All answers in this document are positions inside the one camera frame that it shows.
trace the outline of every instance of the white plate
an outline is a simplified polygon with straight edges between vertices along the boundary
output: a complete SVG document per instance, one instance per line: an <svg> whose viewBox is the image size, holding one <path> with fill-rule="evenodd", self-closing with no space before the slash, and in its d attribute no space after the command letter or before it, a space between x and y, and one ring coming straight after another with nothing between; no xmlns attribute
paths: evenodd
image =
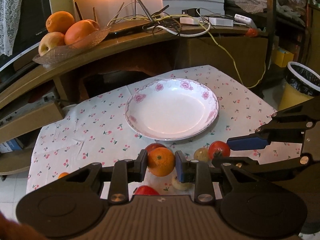
<svg viewBox="0 0 320 240"><path fill-rule="evenodd" d="M219 111L216 95L190 79L164 79L141 88L125 107L125 118L137 133L155 140L190 138L205 130Z"/></svg>

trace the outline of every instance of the floor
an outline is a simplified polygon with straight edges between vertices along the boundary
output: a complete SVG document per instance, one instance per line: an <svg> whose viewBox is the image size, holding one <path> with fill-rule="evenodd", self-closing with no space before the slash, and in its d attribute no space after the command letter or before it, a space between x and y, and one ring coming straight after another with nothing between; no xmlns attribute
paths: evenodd
<svg viewBox="0 0 320 240"><path fill-rule="evenodd" d="M263 91L264 100L277 109L282 95L282 85ZM5 181L0 181L0 210L9 219L17 220L16 206L26 194L28 172L9 175Z"/></svg>

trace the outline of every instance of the white curtain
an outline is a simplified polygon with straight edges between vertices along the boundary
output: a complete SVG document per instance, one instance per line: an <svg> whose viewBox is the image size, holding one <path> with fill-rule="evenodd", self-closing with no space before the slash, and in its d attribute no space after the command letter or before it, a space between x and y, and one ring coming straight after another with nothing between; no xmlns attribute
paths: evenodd
<svg viewBox="0 0 320 240"><path fill-rule="evenodd" d="M0 55L12 55L22 0L0 0Z"/></svg>

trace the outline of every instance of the orange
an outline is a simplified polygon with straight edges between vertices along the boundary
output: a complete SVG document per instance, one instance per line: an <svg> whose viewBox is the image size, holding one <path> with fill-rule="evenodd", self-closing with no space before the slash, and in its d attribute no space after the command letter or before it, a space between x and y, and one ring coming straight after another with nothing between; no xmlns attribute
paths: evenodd
<svg viewBox="0 0 320 240"><path fill-rule="evenodd" d="M67 30L75 23L75 19L72 14L60 11L55 12L49 16L45 26L49 33L60 32L66 34Z"/></svg>
<svg viewBox="0 0 320 240"><path fill-rule="evenodd" d="M58 179L61 179L62 177L67 176L68 174L69 174L69 173L67 173L67 172L63 172L63 173L61 173L61 174L59 175Z"/></svg>
<svg viewBox="0 0 320 240"><path fill-rule="evenodd" d="M93 20L76 22L67 30L64 42L66 45L73 44L99 29L99 25Z"/></svg>
<svg viewBox="0 0 320 240"><path fill-rule="evenodd" d="M169 175L175 166L175 158L167 148L159 147L151 151L148 155L149 171L158 177Z"/></svg>

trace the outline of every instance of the trash can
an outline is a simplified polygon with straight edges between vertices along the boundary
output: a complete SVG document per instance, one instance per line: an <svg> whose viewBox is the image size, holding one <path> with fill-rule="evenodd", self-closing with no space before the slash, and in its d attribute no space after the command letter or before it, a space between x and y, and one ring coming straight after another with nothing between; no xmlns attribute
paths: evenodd
<svg viewBox="0 0 320 240"><path fill-rule="evenodd" d="M286 82L278 111L320 95L320 75L312 69L291 61L285 71Z"/></svg>

